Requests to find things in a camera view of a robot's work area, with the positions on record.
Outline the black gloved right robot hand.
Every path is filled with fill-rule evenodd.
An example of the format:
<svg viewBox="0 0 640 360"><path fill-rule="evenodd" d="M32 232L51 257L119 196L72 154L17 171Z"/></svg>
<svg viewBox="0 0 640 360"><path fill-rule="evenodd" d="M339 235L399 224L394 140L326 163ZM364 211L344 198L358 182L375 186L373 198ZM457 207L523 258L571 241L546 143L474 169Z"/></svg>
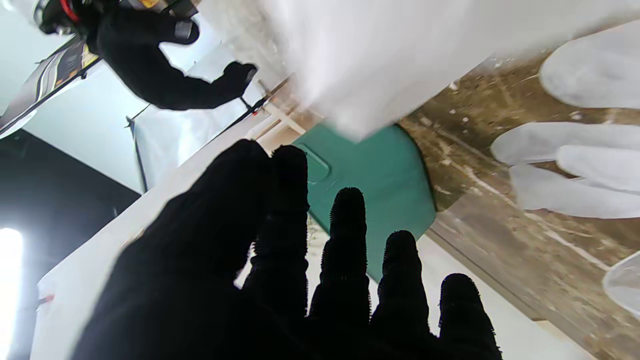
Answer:
<svg viewBox="0 0 640 360"><path fill-rule="evenodd" d="M212 110L240 98L258 67L232 61L208 82L185 75L160 49L161 43L193 44L200 35L190 18L115 4L99 16L87 43L135 96L158 109Z"/></svg>

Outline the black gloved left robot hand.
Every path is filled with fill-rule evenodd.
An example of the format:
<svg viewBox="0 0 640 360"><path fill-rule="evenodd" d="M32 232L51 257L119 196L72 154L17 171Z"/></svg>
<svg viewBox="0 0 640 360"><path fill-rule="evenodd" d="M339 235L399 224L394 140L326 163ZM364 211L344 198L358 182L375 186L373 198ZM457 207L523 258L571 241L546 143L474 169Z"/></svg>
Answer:
<svg viewBox="0 0 640 360"><path fill-rule="evenodd" d="M307 157L241 139L118 256L73 360L500 360L471 278L452 273L429 326L416 239L386 240L371 310L366 210L336 194L307 282Z"/></svg>

